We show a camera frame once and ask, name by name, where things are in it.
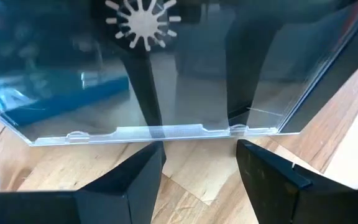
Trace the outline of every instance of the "clear plastic case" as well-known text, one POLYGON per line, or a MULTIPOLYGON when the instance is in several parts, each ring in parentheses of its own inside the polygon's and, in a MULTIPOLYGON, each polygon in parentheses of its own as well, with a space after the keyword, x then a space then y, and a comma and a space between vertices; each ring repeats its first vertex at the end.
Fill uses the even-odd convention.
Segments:
POLYGON ((278 134, 358 1, 0 1, 0 119, 31 145, 278 134))

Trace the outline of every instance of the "wooden table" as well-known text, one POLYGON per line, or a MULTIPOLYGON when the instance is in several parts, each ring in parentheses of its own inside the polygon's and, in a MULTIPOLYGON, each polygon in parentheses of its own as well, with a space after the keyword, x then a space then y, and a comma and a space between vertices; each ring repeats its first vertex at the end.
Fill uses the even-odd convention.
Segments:
MULTIPOLYGON (((239 176, 236 140, 165 142, 152 223, 257 223, 239 176)), ((249 140, 358 188, 358 71, 301 134, 249 140)), ((29 147, 0 123, 0 190, 78 189, 147 144, 29 147)))

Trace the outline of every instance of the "transparent plastic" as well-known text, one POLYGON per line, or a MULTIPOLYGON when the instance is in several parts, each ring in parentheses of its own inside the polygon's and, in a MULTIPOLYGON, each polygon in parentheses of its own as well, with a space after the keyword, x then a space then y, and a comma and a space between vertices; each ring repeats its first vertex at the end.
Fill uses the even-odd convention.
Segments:
POLYGON ((357 27, 356 0, 0 1, 0 120, 34 146, 279 134, 357 27))

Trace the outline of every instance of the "wooden surface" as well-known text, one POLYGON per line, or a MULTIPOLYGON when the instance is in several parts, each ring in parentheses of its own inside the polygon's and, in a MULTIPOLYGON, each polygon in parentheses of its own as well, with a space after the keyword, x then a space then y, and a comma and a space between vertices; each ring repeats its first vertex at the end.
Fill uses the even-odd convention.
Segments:
MULTIPOLYGON (((152 223, 257 223, 237 168, 236 140, 165 142, 152 223)), ((300 135, 249 140, 358 188, 358 72, 300 135)), ((146 144, 28 147, 0 123, 0 189, 78 189, 146 144)))

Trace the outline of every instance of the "white starburst hub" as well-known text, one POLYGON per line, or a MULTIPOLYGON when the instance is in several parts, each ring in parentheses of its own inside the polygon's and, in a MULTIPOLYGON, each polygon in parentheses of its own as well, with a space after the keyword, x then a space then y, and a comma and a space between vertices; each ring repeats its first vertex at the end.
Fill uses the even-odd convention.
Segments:
MULTIPOLYGON (((180 22, 181 17, 180 16, 170 16, 168 17, 167 21, 158 21, 162 15, 164 15, 170 7, 174 6, 176 4, 176 0, 169 0, 166 3, 162 4, 162 6, 157 5, 157 0, 152 0, 150 3, 150 6, 147 10, 144 10, 143 8, 143 2, 142 0, 137 0, 137 6, 138 10, 136 11, 131 4, 129 4, 128 0, 124 0, 124 5, 126 9, 130 12, 129 15, 123 13, 120 10, 120 6, 112 2, 110 0, 107 0, 105 2, 107 7, 110 7, 111 9, 114 9, 117 11, 117 17, 124 18, 127 22, 121 23, 120 26, 127 26, 129 28, 129 31, 125 34, 119 31, 115 37, 117 39, 120 39, 124 36, 128 36, 129 34, 135 34, 134 40, 129 44, 130 48, 134 48, 139 39, 143 38, 144 47, 147 51, 151 50, 150 44, 149 44, 149 38, 154 40, 155 43, 159 44, 161 47, 165 47, 166 44, 163 40, 160 40, 157 38, 156 34, 160 34, 162 36, 169 35, 171 37, 176 37, 177 33, 166 29, 167 31, 163 31, 160 29, 162 26, 168 26, 170 22, 180 22), (161 9, 158 13, 153 14, 153 10, 158 7, 161 9)), ((107 18, 106 19, 107 24, 117 24, 117 18, 107 18)))

